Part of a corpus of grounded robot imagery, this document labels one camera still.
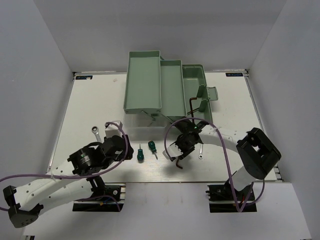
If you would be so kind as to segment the green plastic toolbox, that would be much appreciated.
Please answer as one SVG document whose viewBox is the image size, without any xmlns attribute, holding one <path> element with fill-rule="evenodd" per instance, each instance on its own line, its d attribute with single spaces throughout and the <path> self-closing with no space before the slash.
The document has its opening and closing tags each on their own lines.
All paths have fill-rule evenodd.
<svg viewBox="0 0 320 240">
<path fill-rule="evenodd" d="M 131 51 L 124 94 L 124 125 L 129 129 L 163 129 L 199 108 L 194 117 L 213 122 L 211 102 L 218 91 L 209 87 L 201 64 L 169 60 L 160 51 Z"/>
</svg>

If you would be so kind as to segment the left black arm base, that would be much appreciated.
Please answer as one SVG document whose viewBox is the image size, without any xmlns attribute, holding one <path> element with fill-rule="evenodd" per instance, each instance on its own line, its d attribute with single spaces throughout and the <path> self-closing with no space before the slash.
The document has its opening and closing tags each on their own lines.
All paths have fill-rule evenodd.
<svg viewBox="0 0 320 240">
<path fill-rule="evenodd" d="M 86 179 L 90 196 L 73 202 L 73 212 L 119 213 L 125 202 L 124 183 L 105 183 L 100 177 Z"/>
</svg>

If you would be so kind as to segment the large silver ratchet wrench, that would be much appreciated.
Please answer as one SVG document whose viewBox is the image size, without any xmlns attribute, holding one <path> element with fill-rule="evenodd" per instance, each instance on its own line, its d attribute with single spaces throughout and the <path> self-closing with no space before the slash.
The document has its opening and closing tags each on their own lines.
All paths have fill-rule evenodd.
<svg viewBox="0 0 320 240">
<path fill-rule="evenodd" d="M 93 126 L 91 128 L 91 132 L 94 134 L 94 136 L 96 138 L 96 141 L 101 143 L 102 139 L 101 139 L 100 134 L 99 134 L 99 128 L 97 126 Z"/>
</svg>

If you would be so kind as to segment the small silver wrench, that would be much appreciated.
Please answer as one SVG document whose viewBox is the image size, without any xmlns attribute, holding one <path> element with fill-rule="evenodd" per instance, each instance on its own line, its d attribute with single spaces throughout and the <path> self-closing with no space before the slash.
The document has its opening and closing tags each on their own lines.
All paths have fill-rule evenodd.
<svg viewBox="0 0 320 240">
<path fill-rule="evenodd" d="M 204 145 L 201 144 L 201 145 L 200 145 L 200 148 L 199 148 L 199 155 L 198 155 L 198 158 L 199 158 L 199 159 L 202 159 L 202 158 L 203 158 L 203 148 L 204 148 Z"/>
</svg>

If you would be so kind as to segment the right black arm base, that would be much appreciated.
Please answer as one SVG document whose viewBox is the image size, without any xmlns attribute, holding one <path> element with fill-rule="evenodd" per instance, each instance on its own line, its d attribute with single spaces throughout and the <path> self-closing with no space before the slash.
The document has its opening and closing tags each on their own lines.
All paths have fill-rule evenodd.
<svg viewBox="0 0 320 240">
<path fill-rule="evenodd" d="M 257 206 L 252 202 L 256 199 L 253 190 L 249 192 L 250 185 L 246 186 L 243 190 L 235 190 L 235 196 L 239 205 L 242 207 L 248 193 L 250 196 L 245 204 L 243 213 L 257 212 Z M 237 213 L 236 203 L 232 195 L 231 186 L 229 183 L 212 184 L 207 186 L 206 194 L 209 201 L 210 213 Z"/>
</svg>

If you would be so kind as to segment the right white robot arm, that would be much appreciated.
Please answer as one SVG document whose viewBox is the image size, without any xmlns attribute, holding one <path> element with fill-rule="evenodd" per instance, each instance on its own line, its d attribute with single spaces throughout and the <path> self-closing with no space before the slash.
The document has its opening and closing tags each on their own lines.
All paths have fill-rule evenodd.
<svg viewBox="0 0 320 240">
<path fill-rule="evenodd" d="M 180 131 L 176 141 L 167 145 L 164 140 L 163 155 L 173 161 L 182 160 L 195 150 L 197 144 L 214 145 L 237 153 L 242 167 L 231 174 L 226 195 L 236 200 L 244 193 L 244 188 L 256 180 L 264 180 L 282 158 L 280 151 L 257 127 L 249 131 L 218 128 L 201 118 L 198 123 L 191 118 L 183 118 L 172 124 Z"/>
</svg>

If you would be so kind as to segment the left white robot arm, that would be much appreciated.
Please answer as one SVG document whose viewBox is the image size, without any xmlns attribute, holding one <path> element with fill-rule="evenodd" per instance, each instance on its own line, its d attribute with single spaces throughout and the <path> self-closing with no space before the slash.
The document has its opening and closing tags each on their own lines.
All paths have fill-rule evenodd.
<svg viewBox="0 0 320 240">
<path fill-rule="evenodd" d="M 72 153 L 66 162 L 49 172 L 49 178 L 5 187 L 9 220 L 15 228 L 24 228 L 46 211 L 72 201 L 118 201 L 120 196 L 113 194 L 115 188 L 105 185 L 98 173 L 114 162 L 132 159 L 133 152 L 127 135 L 114 135 Z"/>
</svg>

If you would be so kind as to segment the medium brown hex key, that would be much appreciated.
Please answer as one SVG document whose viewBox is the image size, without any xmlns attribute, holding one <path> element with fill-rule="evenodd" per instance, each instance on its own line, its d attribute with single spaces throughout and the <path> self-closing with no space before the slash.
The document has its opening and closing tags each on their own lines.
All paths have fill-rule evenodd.
<svg viewBox="0 0 320 240">
<path fill-rule="evenodd" d="M 177 159 L 176 162 L 175 162 L 175 165 L 176 165 L 177 168 L 183 169 L 183 167 L 179 165 L 179 161 L 180 161 L 180 160 Z"/>
</svg>

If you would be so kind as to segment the large brown hex key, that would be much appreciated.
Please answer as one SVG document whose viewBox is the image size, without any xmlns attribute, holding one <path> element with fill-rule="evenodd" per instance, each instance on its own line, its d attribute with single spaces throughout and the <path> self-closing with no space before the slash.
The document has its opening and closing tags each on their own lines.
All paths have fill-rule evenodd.
<svg viewBox="0 0 320 240">
<path fill-rule="evenodd" d="M 191 97 L 189 99 L 189 108 L 193 108 L 193 101 L 197 100 L 198 98 L 197 97 Z"/>
</svg>

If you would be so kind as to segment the thin brown hex key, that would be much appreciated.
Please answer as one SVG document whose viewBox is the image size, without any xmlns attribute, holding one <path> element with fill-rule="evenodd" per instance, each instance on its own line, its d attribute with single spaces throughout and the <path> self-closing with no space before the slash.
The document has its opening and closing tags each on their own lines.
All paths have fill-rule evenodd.
<svg viewBox="0 0 320 240">
<path fill-rule="evenodd" d="M 199 108 L 191 108 L 188 112 L 187 112 L 187 116 L 191 116 L 194 117 L 196 115 L 196 113 L 199 111 Z"/>
</svg>

